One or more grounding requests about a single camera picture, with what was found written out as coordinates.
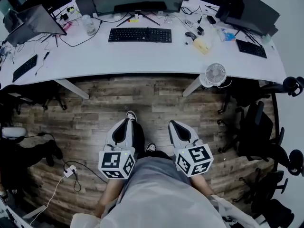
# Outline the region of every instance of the white cable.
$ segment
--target white cable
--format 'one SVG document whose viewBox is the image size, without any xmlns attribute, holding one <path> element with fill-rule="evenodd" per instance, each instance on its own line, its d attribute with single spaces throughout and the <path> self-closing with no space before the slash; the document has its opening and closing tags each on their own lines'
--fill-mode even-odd
<svg viewBox="0 0 304 228">
<path fill-rule="evenodd" d="M 54 191 L 54 193 L 53 193 L 53 196 L 51 197 L 51 199 L 50 199 L 49 202 L 47 203 L 47 206 L 44 208 L 44 210 L 42 210 L 39 214 L 36 215 L 36 217 L 33 219 L 33 221 L 32 221 L 29 225 L 31 225 L 31 224 L 35 221 L 35 219 L 36 219 L 43 211 L 45 211 L 45 210 L 48 208 L 48 205 L 49 205 L 50 201 L 53 199 L 53 197 L 54 197 L 54 195 L 55 195 L 55 193 L 56 193 L 56 190 L 57 190 L 57 187 L 58 187 L 59 183 L 60 183 L 61 180 L 64 179 L 64 178 L 65 178 L 65 176 L 63 176 L 63 177 L 59 180 L 59 182 L 57 183 L 57 185 L 56 185 L 56 187 L 55 187 L 55 191 Z"/>
<path fill-rule="evenodd" d="M 228 87 L 229 85 L 227 85 L 227 86 L 224 86 L 224 87 L 218 87 L 219 89 L 222 89 L 222 88 L 226 88 L 226 87 Z"/>
</svg>

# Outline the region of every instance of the desk leg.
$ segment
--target desk leg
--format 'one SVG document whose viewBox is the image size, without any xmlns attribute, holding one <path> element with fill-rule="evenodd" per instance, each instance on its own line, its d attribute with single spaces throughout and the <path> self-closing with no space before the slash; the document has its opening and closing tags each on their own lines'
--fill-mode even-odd
<svg viewBox="0 0 304 228">
<path fill-rule="evenodd" d="M 200 83 L 200 76 L 198 76 L 192 83 L 191 85 L 188 86 L 187 89 L 185 89 L 185 91 L 182 93 L 183 97 L 187 97 L 189 96 L 194 90 L 196 90 L 198 87 L 201 86 Z"/>
<path fill-rule="evenodd" d="M 59 83 L 63 87 L 69 89 L 70 91 L 74 92 L 76 95 L 79 95 L 84 99 L 90 98 L 90 96 L 86 92 L 82 91 L 81 89 L 79 89 L 78 87 L 76 87 L 74 84 L 72 84 L 70 81 L 66 79 L 57 79 L 55 80 L 55 82 Z"/>
</svg>

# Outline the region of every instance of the computer mouse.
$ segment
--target computer mouse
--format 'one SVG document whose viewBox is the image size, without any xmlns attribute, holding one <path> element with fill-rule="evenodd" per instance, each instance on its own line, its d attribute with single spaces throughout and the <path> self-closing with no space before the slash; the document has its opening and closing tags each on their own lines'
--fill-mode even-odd
<svg viewBox="0 0 304 228">
<path fill-rule="evenodd" d="M 193 41 L 197 38 L 197 36 L 194 33 L 190 32 L 190 31 L 186 32 L 185 36 L 191 37 Z"/>
</svg>

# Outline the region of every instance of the black keyboard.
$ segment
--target black keyboard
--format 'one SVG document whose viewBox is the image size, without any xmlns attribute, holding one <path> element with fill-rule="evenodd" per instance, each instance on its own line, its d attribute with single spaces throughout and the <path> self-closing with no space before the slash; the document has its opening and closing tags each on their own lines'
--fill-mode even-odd
<svg viewBox="0 0 304 228">
<path fill-rule="evenodd" d="M 113 28 L 108 42 L 147 41 L 171 43 L 171 30 L 165 28 Z"/>
<path fill-rule="evenodd" d="M 267 58 L 266 52 L 263 47 L 238 39 L 237 39 L 237 45 L 240 52 L 245 52 L 255 56 Z"/>
<path fill-rule="evenodd" d="M 37 54 L 19 67 L 13 76 L 13 83 L 37 64 Z"/>
</svg>

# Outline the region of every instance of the power strip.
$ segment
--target power strip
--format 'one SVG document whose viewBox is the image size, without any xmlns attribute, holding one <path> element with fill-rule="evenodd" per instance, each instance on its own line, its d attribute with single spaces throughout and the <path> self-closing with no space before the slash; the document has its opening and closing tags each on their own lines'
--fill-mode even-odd
<svg viewBox="0 0 304 228">
<path fill-rule="evenodd" d="M 77 169 L 76 166 L 71 165 L 69 168 L 66 169 L 66 171 L 64 171 L 64 175 L 68 178 L 71 175 L 73 175 L 74 173 L 76 173 Z"/>
</svg>

